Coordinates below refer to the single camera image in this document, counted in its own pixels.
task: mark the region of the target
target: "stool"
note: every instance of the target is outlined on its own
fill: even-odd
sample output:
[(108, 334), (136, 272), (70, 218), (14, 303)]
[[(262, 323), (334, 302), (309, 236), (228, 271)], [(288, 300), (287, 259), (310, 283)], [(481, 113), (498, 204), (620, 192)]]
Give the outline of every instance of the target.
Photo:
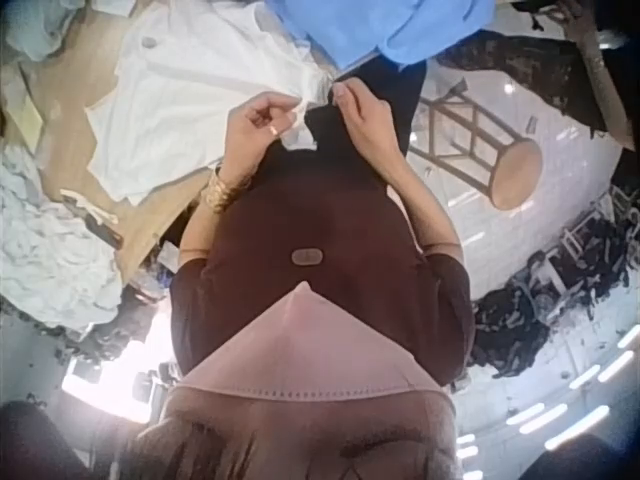
[[(425, 152), (410, 145), (410, 152), (434, 163), (475, 188), (488, 197), (498, 210), (517, 208), (531, 196), (542, 174), (542, 151), (534, 140), (522, 137), (493, 113), (455, 89), (436, 100), (421, 98), (420, 104), (428, 108), (428, 151)], [(471, 120), (455, 111), (460, 107), (471, 109)], [(449, 144), (457, 153), (438, 154), (435, 139), (437, 115), (446, 117), (468, 130), (471, 135), (469, 146), (460, 145), (452, 140)], [(479, 125), (480, 115), (512, 137), (513, 141), (505, 144), (483, 129)], [(478, 140), (483, 141), (497, 152), (494, 164), (480, 157), (477, 151)], [(483, 183), (456, 166), (455, 161), (460, 159), (472, 160), (486, 170), (489, 173), (488, 183)]]

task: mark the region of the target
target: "maroon shirt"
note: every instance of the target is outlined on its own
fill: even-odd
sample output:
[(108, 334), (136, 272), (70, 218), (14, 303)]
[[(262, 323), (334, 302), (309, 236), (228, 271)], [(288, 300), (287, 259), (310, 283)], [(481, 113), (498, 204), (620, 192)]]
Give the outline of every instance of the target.
[[(294, 263), (306, 248), (322, 261)], [(327, 167), (258, 182), (222, 215), (209, 258), (180, 268), (171, 298), (182, 371), (305, 280), (410, 351), (441, 385), (463, 369), (474, 337), (464, 267), (418, 251), (383, 185)]]

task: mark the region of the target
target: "shirt sleeve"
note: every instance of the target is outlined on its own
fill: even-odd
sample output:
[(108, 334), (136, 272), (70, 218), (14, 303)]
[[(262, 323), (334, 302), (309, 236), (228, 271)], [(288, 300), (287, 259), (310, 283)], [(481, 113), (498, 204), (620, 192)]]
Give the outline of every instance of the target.
[(171, 295), (171, 341), (178, 366), (186, 375), (194, 366), (191, 330), (198, 322), (198, 286), (202, 270), (207, 264), (204, 258), (189, 260), (173, 277)]
[(440, 384), (454, 381), (463, 371), (475, 338), (475, 318), (471, 306), (469, 275), (464, 266), (449, 255), (426, 257), (435, 280), (437, 322), (433, 332), (433, 352), (438, 357)]

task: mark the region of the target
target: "wooden table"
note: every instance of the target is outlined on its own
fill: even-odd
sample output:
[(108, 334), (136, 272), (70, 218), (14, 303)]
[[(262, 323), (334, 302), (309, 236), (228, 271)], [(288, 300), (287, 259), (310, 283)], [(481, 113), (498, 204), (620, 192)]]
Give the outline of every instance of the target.
[[(113, 74), (121, 40), (151, 0), (138, 0), (131, 18), (99, 13), (87, 7), (79, 12), (64, 47), (43, 62), (23, 62), (33, 100), (45, 120), (40, 150), (48, 157), (43, 187), (53, 200), (66, 188), (83, 194), (93, 204), (119, 217), (111, 225), (124, 238), (116, 260), (127, 283), (153, 245), (178, 214), (205, 186), (204, 169), (154, 190), (139, 206), (114, 202), (87, 170), (95, 138), (84, 108), (93, 105), (116, 85)], [(9, 141), (20, 141), (9, 121)]]

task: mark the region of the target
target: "woman's left hand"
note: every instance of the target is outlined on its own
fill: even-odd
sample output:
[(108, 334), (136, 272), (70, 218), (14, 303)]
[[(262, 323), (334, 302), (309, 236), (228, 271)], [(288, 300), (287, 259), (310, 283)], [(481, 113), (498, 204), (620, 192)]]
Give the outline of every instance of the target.
[(269, 145), (289, 130), (299, 98), (282, 93), (263, 92), (229, 112), (225, 152), (219, 178), (229, 187), (250, 178)]

